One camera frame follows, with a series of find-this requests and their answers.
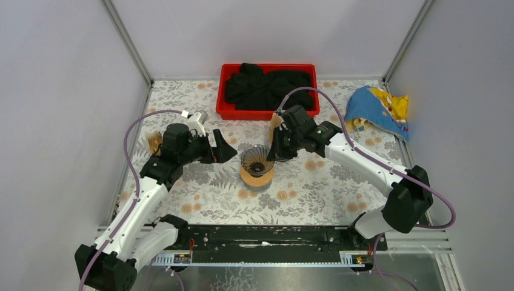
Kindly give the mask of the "dark red glass carafe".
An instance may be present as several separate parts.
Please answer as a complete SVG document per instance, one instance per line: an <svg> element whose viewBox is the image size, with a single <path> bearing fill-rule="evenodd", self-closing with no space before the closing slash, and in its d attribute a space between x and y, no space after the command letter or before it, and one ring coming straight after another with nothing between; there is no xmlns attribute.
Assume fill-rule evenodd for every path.
<svg viewBox="0 0 514 291"><path fill-rule="evenodd" d="M292 160L293 158L291 158L291 157L278 158L278 159L277 159L277 162L287 162L287 161Z"/></svg>

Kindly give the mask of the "grey glass dripper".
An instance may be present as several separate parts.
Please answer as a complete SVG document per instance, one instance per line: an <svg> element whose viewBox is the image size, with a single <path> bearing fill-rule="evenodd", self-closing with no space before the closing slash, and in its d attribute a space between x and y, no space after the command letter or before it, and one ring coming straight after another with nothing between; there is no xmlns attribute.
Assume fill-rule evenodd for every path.
<svg viewBox="0 0 514 291"><path fill-rule="evenodd" d="M259 178L273 169L274 162L268 161L270 149L261 144L245 149L240 158L242 168L252 177Z"/></svg>

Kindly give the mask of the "orange coffee filter box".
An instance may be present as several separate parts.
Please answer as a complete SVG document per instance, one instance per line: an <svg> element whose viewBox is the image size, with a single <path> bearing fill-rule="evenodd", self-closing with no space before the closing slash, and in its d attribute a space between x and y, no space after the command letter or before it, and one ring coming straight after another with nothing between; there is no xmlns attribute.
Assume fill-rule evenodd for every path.
<svg viewBox="0 0 514 291"><path fill-rule="evenodd" d="M161 147L163 143L163 137L161 132L147 132L145 134L145 138L148 145L148 150L152 155L160 156L161 155Z"/></svg>

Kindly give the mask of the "single brown paper filter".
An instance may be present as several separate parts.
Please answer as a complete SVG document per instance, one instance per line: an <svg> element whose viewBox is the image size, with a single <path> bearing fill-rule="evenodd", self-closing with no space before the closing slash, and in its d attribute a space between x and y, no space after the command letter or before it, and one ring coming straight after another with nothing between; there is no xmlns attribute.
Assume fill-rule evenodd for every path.
<svg viewBox="0 0 514 291"><path fill-rule="evenodd" d="M269 132L268 132L268 137L269 137L270 143L273 142L274 130L277 127L279 127L281 125L281 123L282 123L281 117L276 112L274 112L272 115L272 118L270 120L270 128L269 128Z"/></svg>

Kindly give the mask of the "clear glass carafe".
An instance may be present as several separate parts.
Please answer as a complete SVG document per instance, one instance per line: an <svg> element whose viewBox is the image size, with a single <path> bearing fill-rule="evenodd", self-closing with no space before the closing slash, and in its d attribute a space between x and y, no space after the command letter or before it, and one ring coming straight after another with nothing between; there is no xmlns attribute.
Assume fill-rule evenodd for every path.
<svg viewBox="0 0 514 291"><path fill-rule="evenodd" d="M261 187L254 187L254 186L246 186L246 189L248 189L251 192L265 192L269 189L270 186L261 186Z"/></svg>

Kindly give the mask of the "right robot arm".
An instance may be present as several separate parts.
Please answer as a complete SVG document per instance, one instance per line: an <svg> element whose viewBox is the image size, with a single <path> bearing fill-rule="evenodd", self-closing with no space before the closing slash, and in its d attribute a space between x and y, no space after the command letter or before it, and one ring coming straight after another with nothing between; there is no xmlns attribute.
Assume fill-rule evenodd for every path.
<svg viewBox="0 0 514 291"><path fill-rule="evenodd" d="M375 210L359 215L350 225L347 240L362 250L380 233L395 230L409 233L433 204L427 172L396 165L361 148L344 130L331 122L317 124L303 107L295 105L280 113L280 125L273 128L269 161L288 161L300 150L353 170L378 189L386 202Z"/></svg>

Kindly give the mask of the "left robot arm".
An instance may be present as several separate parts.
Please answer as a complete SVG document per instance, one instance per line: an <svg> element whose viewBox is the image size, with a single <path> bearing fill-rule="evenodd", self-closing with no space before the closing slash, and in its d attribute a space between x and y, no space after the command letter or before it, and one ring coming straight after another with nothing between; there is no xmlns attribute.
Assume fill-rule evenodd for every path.
<svg viewBox="0 0 514 291"><path fill-rule="evenodd" d="M136 174L136 189L129 202L90 245L80 245L75 253L79 290L89 286L96 290L130 290L138 272L167 247L181 249L189 243L188 223L174 215L158 219L150 232L138 238L150 212L171 191L182 176L184 166L225 163L237 151L213 130L216 145L212 147L202 126L170 124L163 141Z"/></svg>

